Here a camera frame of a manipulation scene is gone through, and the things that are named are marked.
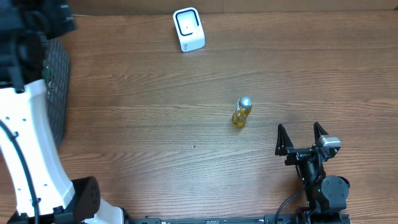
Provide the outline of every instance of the brown wall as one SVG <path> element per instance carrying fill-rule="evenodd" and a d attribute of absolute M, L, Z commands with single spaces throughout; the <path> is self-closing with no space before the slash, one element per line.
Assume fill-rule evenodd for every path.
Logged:
<path fill-rule="evenodd" d="M 74 14 L 171 14 L 193 6 L 199 13 L 391 10 L 398 0 L 70 0 Z"/>

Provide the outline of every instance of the black basket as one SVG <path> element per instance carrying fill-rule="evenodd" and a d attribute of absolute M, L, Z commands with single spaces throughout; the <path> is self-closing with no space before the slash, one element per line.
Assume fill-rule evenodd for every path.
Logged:
<path fill-rule="evenodd" d="M 57 147 L 65 135 L 69 75 L 69 58 L 65 49 L 59 39 L 50 40 L 43 78 L 47 87 L 47 114 Z"/>

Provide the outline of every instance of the yellow liquid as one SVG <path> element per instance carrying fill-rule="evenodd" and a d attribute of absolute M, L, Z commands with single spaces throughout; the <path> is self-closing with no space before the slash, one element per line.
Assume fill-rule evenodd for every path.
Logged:
<path fill-rule="evenodd" d="M 246 119 L 248 118 L 250 111 L 251 109 L 245 110 L 243 108 L 235 110 L 235 112 L 232 114 L 232 124 L 237 128 L 243 128 L 246 124 Z"/>

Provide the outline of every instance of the silver lid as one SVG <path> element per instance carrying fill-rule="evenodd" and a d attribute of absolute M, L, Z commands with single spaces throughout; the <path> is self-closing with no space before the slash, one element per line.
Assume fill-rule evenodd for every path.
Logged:
<path fill-rule="evenodd" d="M 244 97 L 240 98 L 239 106 L 245 110 L 251 108 L 251 98 L 248 96 L 244 96 Z"/>

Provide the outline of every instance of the wooden surface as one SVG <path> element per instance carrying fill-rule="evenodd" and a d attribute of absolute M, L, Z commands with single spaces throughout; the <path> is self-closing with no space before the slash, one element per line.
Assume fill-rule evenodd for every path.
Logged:
<path fill-rule="evenodd" d="M 170 16 L 78 17 L 70 55 L 71 179 L 134 217 L 256 217 L 275 213 L 300 182 L 274 156 L 277 125 L 296 147 L 315 121 L 343 147 L 325 163 L 351 182 L 353 223 L 397 223 L 398 13 L 202 15 L 206 46 L 180 52 Z M 243 129 L 230 118 L 249 95 Z M 15 209 L 4 161 L 0 221 Z M 305 205 L 304 198 L 282 213 Z"/>
<path fill-rule="evenodd" d="M 203 13 L 393 10 L 397 0 L 69 0 L 81 15 L 172 15 L 193 6 Z"/>

